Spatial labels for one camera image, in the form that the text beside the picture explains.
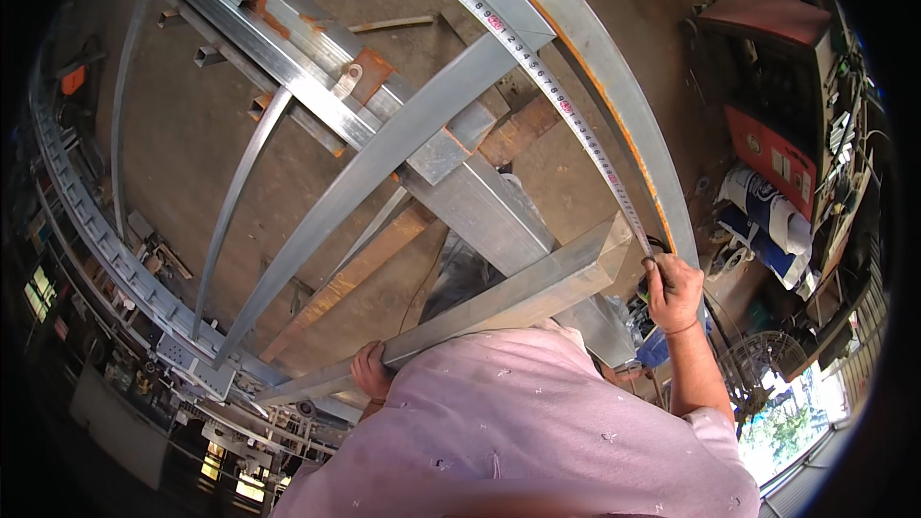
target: tree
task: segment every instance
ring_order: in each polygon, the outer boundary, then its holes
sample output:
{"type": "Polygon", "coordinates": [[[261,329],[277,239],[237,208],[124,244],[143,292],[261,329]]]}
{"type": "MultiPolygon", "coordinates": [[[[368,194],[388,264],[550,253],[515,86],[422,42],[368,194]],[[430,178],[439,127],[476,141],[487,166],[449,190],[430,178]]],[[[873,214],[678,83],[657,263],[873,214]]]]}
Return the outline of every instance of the tree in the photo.
{"type": "Polygon", "coordinates": [[[787,453],[799,452],[809,440],[809,433],[803,432],[809,428],[812,419],[812,409],[802,408],[789,414],[783,408],[773,409],[767,417],[766,434],[774,448],[775,463],[781,462],[787,453]]]}

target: sleeve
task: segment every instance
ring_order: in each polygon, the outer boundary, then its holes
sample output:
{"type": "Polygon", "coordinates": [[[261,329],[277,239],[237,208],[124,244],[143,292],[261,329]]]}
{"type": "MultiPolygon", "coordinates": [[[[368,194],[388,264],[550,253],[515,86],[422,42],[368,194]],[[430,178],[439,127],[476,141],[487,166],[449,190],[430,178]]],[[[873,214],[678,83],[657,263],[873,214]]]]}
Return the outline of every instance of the sleeve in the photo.
{"type": "Polygon", "coordinates": [[[726,466],[748,472],[742,459],[739,458],[739,442],[736,440],[735,424],[730,422],[725,414],[718,409],[703,407],[682,418],[691,425],[691,431],[711,455],[726,466]]]}

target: metal rack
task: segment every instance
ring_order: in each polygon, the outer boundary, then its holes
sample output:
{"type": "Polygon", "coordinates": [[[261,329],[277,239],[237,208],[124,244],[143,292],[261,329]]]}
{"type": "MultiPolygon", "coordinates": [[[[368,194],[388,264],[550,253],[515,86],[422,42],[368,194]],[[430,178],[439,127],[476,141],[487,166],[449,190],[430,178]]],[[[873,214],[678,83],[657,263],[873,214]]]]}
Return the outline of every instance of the metal rack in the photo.
{"type": "MultiPolygon", "coordinates": [[[[386,361],[400,363],[438,341],[496,328],[496,317],[525,327],[553,316],[580,330],[588,348],[612,366],[636,355],[624,325],[597,294],[616,277],[630,240],[627,226],[607,221],[557,250],[540,215],[477,151],[497,120],[477,98],[517,64],[494,36],[481,36],[417,91],[311,0],[166,1],[172,10],[161,15],[161,27],[177,24],[177,16],[190,23],[211,43],[212,56],[234,64],[265,92],[262,102],[270,101],[254,108],[259,124],[218,216],[194,310],[132,256],[86,193],[62,152],[61,130],[38,70],[30,102],[65,211],[119,288],[193,357],[193,378],[220,380],[223,389],[226,380],[233,385],[234,373],[245,372],[264,385],[262,404],[342,389],[341,364],[289,381],[238,342],[323,240],[392,172],[508,278],[468,301],[467,314],[448,312],[392,340],[386,361]],[[201,326],[207,284],[240,191],[285,116],[332,153],[342,154],[344,145],[358,153],[287,238],[224,337],[201,326]]],[[[692,227],[668,148],[636,78],[585,0],[489,2],[532,49],[555,41],[644,183],[658,216],[658,229],[650,230],[696,267],[692,227]]]]}

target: pink shirt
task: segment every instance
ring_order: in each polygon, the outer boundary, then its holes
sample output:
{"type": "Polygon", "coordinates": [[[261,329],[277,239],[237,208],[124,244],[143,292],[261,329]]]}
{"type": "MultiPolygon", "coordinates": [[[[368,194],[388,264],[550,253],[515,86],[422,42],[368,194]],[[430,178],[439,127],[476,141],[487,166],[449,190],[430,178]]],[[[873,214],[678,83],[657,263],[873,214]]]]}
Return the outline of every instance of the pink shirt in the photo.
{"type": "Polygon", "coordinates": [[[725,415],[677,418],[634,397],[548,320],[417,356],[325,466],[301,466],[272,516],[441,516],[510,493],[580,514],[754,517],[760,503],[725,415]]]}

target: wheel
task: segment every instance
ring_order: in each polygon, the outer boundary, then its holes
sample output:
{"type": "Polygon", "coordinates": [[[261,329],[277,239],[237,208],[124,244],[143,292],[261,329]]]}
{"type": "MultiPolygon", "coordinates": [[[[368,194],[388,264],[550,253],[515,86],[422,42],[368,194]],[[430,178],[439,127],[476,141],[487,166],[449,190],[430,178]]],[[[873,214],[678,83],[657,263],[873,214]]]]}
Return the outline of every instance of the wheel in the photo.
{"type": "Polygon", "coordinates": [[[297,412],[304,418],[313,418],[317,413],[317,407],[313,405],[312,400],[301,400],[297,403],[297,412]]]}

